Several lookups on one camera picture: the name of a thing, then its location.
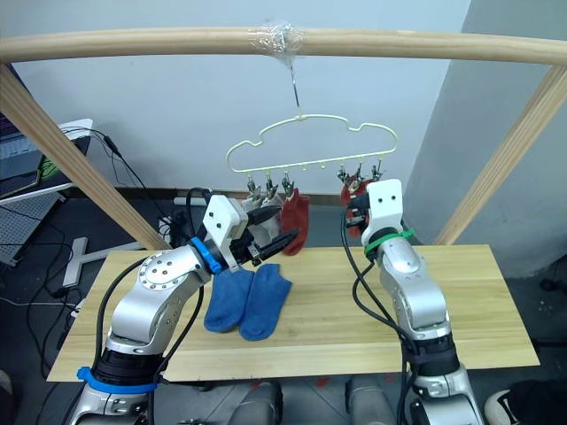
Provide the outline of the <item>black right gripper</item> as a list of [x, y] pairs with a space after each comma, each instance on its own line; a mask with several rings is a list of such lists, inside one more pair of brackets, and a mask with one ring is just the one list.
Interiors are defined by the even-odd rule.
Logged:
[[348, 202], [348, 228], [363, 231], [369, 222], [369, 194], [352, 197]]

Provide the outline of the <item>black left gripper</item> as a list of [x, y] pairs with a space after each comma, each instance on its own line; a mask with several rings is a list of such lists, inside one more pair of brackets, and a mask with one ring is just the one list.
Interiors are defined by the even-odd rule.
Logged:
[[250, 226], [261, 224], [277, 216], [282, 210], [280, 205], [266, 205], [253, 209], [247, 213], [247, 223], [241, 236], [230, 243], [230, 251], [238, 266], [251, 262], [259, 266], [262, 259], [269, 259], [283, 251], [299, 235], [299, 229], [286, 232], [277, 236], [270, 243], [259, 247], [255, 243], [254, 236], [248, 229]]

